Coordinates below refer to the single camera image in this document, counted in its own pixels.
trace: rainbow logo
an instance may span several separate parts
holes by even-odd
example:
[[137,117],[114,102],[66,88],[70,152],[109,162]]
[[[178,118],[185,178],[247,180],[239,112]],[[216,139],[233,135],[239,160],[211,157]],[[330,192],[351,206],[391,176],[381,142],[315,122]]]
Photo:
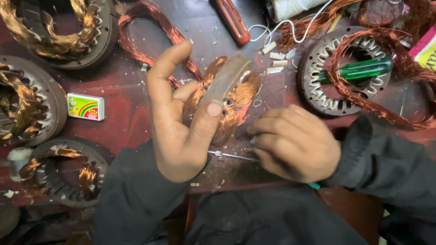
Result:
[[81,116],[81,117],[83,117],[84,116],[84,114],[87,112],[87,111],[89,111],[89,110],[91,110],[91,109],[94,109],[94,108],[98,108],[98,102],[96,101],[96,102],[91,102],[91,103],[88,103],[88,104],[86,104],[86,105],[84,105],[80,110],[79,110],[79,115]]

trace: red table surface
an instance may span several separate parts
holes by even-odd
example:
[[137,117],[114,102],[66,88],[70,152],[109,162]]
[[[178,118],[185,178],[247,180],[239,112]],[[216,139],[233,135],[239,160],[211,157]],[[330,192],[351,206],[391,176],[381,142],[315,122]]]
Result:
[[[234,4],[247,26],[266,25],[262,3],[235,0]],[[225,153],[252,156],[249,152],[249,136],[245,133],[248,124],[269,108],[279,108],[290,104],[301,105],[296,90],[295,68],[291,64],[291,60],[294,60],[294,64],[298,65],[308,44],[299,46],[296,56],[289,61],[288,67],[281,73],[267,75],[263,71],[271,67],[273,60],[269,59],[268,55],[258,54],[258,51],[263,47],[264,38],[238,47],[223,19],[219,17],[217,10],[208,1],[159,1],[158,5],[159,9],[174,26],[183,32],[187,39],[192,38],[195,41],[191,57],[203,74],[205,73],[203,67],[207,67],[216,57],[222,55],[241,54],[253,60],[253,71],[261,75],[263,84],[259,96],[255,98],[262,100],[262,104],[259,107],[250,108],[246,123],[237,129],[234,137],[224,147],[212,147],[213,150],[221,150]],[[75,21],[72,14],[58,16],[55,19],[59,26],[65,28],[63,29],[65,33],[79,29],[79,23]],[[347,24],[349,24],[349,19],[343,18],[338,26]],[[172,45],[163,30],[152,20],[137,19],[129,25],[128,29],[136,48],[150,57],[157,57],[163,50]],[[256,38],[262,32],[263,30],[255,28],[251,31],[252,37]],[[44,64],[26,51],[12,38],[3,22],[0,22],[0,33],[0,54],[14,55],[35,62],[48,71],[66,92],[104,98],[106,117],[103,121],[68,118],[60,136],[79,136],[92,140],[107,149],[113,157],[123,147],[135,148],[152,138],[150,102],[144,85],[146,82],[145,73],[140,71],[141,64],[132,59],[118,45],[107,60],[96,67],[83,71],[63,71]],[[280,52],[281,50],[277,47],[273,51]],[[177,79],[190,78],[182,67],[176,68],[174,77]],[[396,80],[395,77],[391,77],[387,88],[379,93],[377,102],[396,113],[401,113],[408,119],[421,119],[428,113],[427,98],[423,95],[422,87],[419,84],[397,82]],[[360,114],[361,112],[335,119],[324,119],[324,121],[336,132],[339,128],[348,127]],[[394,131],[394,133],[422,143],[430,147],[431,150],[436,145],[431,144],[436,135],[436,129],[417,132]],[[5,158],[10,149],[11,147],[2,148],[0,158]],[[219,161],[216,156],[212,157],[212,161],[206,166],[204,173],[200,173],[192,182],[199,183],[199,186],[191,187],[190,193],[288,184],[288,182],[265,172],[257,163],[228,157],[225,157],[224,161]],[[2,195],[7,190],[19,191],[19,193],[12,198],[7,198]],[[362,206],[363,209],[380,207],[380,203],[375,199],[350,193],[342,188],[322,189],[319,193],[326,203],[340,214],[345,212],[343,207],[350,209]],[[49,204],[50,199],[48,197],[32,199],[26,195],[21,184],[13,182],[9,177],[9,170],[3,167],[0,168],[1,202],[13,202],[17,205]]]

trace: hand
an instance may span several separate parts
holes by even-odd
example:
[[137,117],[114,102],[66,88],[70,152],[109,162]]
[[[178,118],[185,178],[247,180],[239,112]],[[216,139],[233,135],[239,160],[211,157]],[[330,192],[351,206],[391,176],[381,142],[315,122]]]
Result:
[[191,128],[182,123],[183,104],[197,81],[191,81],[173,93],[167,79],[191,50],[189,41],[172,46],[159,56],[147,72],[157,168],[164,177],[176,183],[191,180],[204,167],[209,145],[224,109],[221,100],[212,99],[197,109]]
[[252,143],[263,168],[288,180],[327,179],[341,157],[340,143],[325,124],[296,105],[266,112],[248,133],[258,135]]

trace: black sleeve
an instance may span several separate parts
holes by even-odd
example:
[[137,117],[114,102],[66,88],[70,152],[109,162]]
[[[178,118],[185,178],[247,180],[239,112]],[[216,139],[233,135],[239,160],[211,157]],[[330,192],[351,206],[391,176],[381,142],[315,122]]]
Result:
[[395,244],[404,244],[399,239],[404,234],[411,241],[436,241],[436,162],[422,144],[389,134],[361,116],[350,126],[327,183],[380,198],[391,213],[385,228],[389,237],[395,233]]
[[94,244],[160,244],[165,239],[160,223],[183,202],[187,185],[162,176],[152,141],[136,150],[123,148],[103,183],[95,211]]

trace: red tool handle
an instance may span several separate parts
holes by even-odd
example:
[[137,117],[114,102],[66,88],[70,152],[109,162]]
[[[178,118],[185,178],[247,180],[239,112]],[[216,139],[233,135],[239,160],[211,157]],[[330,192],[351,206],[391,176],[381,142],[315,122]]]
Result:
[[241,16],[232,3],[232,0],[216,0],[221,14],[224,16],[228,27],[232,31],[233,37],[239,45],[244,45],[250,41],[250,33],[247,30]]

